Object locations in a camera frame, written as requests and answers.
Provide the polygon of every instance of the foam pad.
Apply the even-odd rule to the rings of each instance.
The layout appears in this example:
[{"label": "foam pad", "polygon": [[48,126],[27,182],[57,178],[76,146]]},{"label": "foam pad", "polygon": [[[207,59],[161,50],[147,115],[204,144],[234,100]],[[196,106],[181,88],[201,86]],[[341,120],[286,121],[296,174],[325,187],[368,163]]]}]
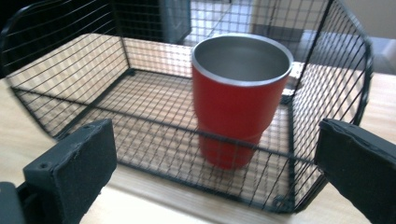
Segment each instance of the foam pad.
[{"label": "foam pad", "polygon": [[396,146],[334,119],[320,123],[315,163],[371,222],[396,223]]},{"label": "foam pad", "polygon": [[79,223],[117,166],[110,119],[79,128],[23,169],[45,223]]}]

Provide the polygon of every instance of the red tumbler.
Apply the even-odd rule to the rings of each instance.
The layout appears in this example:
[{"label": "red tumbler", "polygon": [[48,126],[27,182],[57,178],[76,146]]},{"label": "red tumbler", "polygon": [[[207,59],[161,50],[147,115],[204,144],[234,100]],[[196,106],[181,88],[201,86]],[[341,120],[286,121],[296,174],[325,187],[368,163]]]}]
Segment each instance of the red tumbler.
[{"label": "red tumbler", "polygon": [[[278,42],[258,35],[208,38],[192,50],[192,88],[198,129],[251,144],[276,112],[293,57]],[[253,157],[251,147],[200,136],[207,161],[236,169]]]}]

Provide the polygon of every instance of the black wire basket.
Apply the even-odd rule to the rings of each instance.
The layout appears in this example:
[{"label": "black wire basket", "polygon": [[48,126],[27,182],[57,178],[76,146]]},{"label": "black wire basket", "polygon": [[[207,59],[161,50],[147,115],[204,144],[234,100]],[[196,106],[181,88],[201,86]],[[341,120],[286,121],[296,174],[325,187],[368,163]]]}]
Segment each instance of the black wire basket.
[{"label": "black wire basket", "polygon": [[[295,59],[257,146],[197,130],[191,47],[228,33],[272,38]],[[120,164],[278,213],[305,209],[326,184],[318,123],[359,124],[372,74],[370,41],[338,0],[45,1],[8,21],[0,50],[1,76],[53,138],[112,119]],[[221,170],[199,136],[254,157]]]}]

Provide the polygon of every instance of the wooden table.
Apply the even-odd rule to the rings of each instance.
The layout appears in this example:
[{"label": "wooden table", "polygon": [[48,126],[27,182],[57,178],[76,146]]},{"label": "wooden table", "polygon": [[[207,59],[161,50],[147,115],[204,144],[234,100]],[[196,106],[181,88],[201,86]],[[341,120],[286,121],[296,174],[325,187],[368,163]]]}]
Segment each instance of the wooden table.
[{"label": "wooden table", "polygon": [[[361,126],[396,143],[396,76],[375,74]],[[21,169],[55,142],[43,133],[0,81],[0,181],[16,186]],[[328,185],[295,215],[248,208],[201,191],[119,166],[82,223],[368,223]]]}]

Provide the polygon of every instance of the wire mesh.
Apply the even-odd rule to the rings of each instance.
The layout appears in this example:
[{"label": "wire mesh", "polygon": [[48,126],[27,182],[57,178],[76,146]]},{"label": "wire mesh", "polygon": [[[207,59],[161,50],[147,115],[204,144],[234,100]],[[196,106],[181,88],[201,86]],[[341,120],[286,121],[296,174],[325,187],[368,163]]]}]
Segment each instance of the wire mesh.
[{"label": "wire mesh", "polygon": [[[264,35],[292,52],[288,90],[257,146],[197,130],[191,48],[226,33]],[[319,189],[318,122],[359,123],[371,72],[361,28],[338,1],[68,0],[21,10],[0,36],[2,73],[51,136],[113,119],[119,163],[275,212]],[[250,147],[221,170],[199,138]]]},{"label": "wire mesh", "polygon": [[[313,160],[318,141],[318,124],[324,118],[359,124],[359,110],[367,99],[371,75],[369,41],[356,19],[338,1],[328,7],[326,20],[305,64],[293,101],[294,154]],[[316,184],[316,167],[295,164],[296,200]]]}]

